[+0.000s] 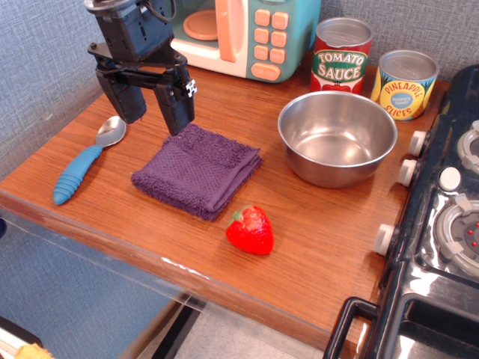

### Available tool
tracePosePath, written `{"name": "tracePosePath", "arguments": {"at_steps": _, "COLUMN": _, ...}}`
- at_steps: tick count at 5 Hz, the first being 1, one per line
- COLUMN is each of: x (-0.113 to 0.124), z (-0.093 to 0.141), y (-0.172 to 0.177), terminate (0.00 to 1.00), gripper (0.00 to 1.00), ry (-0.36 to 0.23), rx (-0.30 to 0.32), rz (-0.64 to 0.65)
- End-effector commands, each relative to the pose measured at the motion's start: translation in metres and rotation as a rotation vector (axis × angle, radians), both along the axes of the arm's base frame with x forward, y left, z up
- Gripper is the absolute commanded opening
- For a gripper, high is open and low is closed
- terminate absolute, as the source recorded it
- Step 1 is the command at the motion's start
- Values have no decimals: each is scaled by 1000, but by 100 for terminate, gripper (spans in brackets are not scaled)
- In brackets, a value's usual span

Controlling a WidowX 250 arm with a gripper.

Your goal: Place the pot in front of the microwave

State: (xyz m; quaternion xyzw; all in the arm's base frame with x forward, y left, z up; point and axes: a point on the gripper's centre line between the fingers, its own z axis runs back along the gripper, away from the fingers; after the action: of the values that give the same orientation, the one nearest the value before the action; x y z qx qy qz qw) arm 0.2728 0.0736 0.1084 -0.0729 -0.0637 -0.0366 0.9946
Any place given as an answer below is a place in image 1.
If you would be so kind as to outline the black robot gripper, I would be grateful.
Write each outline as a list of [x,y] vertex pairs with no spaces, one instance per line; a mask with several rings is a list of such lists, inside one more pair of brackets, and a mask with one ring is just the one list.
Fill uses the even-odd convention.
[[[178,135],[195,119],[196,83],[186,69],[186,57],[172,49],[175,1],[85,1],[103,34],[88,52],[125,67],[153,66],[167,70],[154,93],[170,135]],[[139,86],[119,72],[96,71],[98,82],[118,116],[131,124],[147,110]]]

